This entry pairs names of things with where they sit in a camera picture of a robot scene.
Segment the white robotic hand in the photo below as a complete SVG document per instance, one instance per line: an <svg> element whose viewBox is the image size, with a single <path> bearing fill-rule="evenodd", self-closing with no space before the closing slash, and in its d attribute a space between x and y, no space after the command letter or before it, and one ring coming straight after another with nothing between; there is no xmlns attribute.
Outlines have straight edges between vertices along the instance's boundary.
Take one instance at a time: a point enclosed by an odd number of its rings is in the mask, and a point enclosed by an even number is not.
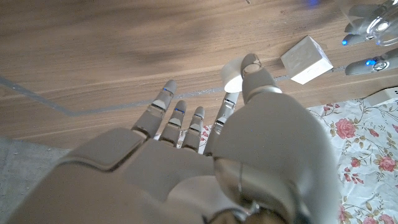
<svg viewBox="0 0 398 224"><path fill-rule="evenodd" d="M179 101L153 140L176 83L169 81L131 130L118 128L65 156L8 223L334 223L337 176L324 130L284 95L257 56L241 65L245 106L227 93L205 155L204 109L176 144Z"/></svg>
<svg viewBox="0 0 398 224"><path fill-rule="evenodd" d="M358 44L376 39L380 46L398 42L398 1L387 0L383 4L356 4L347 12L351 21L345 32L343 45ZM353 62L346 67L346 75L362 75L372 72L390 70L398 67L398 49L390 50L380 56Z"/></svg>

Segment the pink rose pattern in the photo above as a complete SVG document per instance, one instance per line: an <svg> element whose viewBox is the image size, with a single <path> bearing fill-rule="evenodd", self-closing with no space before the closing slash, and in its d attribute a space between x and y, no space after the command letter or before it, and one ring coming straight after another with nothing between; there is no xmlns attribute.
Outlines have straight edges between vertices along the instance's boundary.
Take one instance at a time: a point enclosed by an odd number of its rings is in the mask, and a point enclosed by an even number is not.
<svg viewBox="0 0 398 224"><path fill-rule="evenodd" d="M355 134L355 127L346 118L340 119L338 122L336 122L336 128L337 128L337 134L342 139L352 138L352 137L355 136L354 135Z"/></svg>
<svg viewBox="0 0 398 224"><path fill-rule="evenodd" d="M394 171L396 168L397 162L392 160L390 157L384 156L381 158L379 163L379 167L386 171Z"/></svg>
<svg viewBox="0 0 398 224"><path fill-rule="evenodd" d="M389 215L381 215L380 219L385 223L385 224L394 224L394 221L391 216Z"/></svg>
<svg viewBox="0 0 398 224"><path fill-rule="evenodd" d="M376 188L376 183L383 182L398 194L398 179L395 178L398 175L395 143L398 139L398 106L370 107L363 101L353 100L308 110L330 131L337 150L339 175L344 183L337 223L398 224L394 220L394 216L398 217L395 209L398 203L390 209L385 208L383 200L391 199L383 198L383 192ZM203 152L210 131L211 126L203 127L199 152ZM180 144L185 133L181 132ZM374 194L362 195L362 191ZM371 200L363 203L364 198Z"/></svg>
<svg viewBox="0 0 398 224"><path fill-rule="evenodd" d="M363 220L362 224L376 224L376 221L372 217L366 217Z"/></svg>

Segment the wood grain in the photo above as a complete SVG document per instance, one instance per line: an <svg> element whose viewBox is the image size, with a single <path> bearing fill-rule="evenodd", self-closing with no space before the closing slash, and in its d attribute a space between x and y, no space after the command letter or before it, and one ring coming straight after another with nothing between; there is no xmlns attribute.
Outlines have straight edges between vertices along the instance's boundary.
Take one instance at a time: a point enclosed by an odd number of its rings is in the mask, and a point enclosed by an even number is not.
<svg viewBox="0 0 398 224"><path fill-rule="evenodd" d="M219 88L221 67L249 52L280 77L286 75L280 56L306 35L336 68L394 48L372 41L342 46L347 20L331 0L314 6L303 0L1 1L0 20L0 76L70 111L151 100L170 79L177 81L176 94ZM398 75L335 72L305 85L278 85L314 106L396 86ZM184 99L183 127L197 106L205 107L211 124L223 95ZM108 129L132 126L145 108L71 117L0 86L0 134L73 148Z"/></svg>

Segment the small white box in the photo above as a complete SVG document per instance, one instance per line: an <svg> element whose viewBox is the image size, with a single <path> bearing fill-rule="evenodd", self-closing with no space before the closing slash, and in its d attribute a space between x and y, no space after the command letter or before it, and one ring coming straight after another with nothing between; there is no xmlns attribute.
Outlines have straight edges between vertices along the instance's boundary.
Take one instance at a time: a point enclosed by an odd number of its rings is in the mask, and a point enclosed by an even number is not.
<svg viewBox="0 0 398 224"><path fill-rule="evenodd" d="M333 68L328 57L310 36L281 56L287 73L295 82L304 84Z"/></svg>
<svg viewBox="0 0 398 224"><path fill-rule="evenodd" d="M398 101L398 87L386 88L365 98L371 106L381 106Z"/></svg>

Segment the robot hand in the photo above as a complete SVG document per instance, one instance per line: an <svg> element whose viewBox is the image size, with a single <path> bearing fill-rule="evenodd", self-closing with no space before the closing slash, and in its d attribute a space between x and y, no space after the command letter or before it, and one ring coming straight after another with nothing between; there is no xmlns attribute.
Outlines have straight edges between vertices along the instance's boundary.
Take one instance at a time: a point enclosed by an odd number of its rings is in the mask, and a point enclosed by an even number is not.
<svg viewBox="0 0 398 224"><path fill-rule="evenodd" d="M398 41L397 1L386 1L381 5L357 4L352 6L347 16L358 17L346 26L349 33L343 45L353 45L373 38L377 45L391 45ZM361 75L398 67L398 49L381 56L353 62L346 67L346 75Z"/></svg>
<svg viewBox="0 0 398 224"><path fill-rule="evenodd" d="M334 223L333 152L318 121L281 92L254 54L241 64L244 104L227 93L204 156L204 109L177 149L179 101L169 81L132 129L78 147L43 179L8 223Z"/></svg>

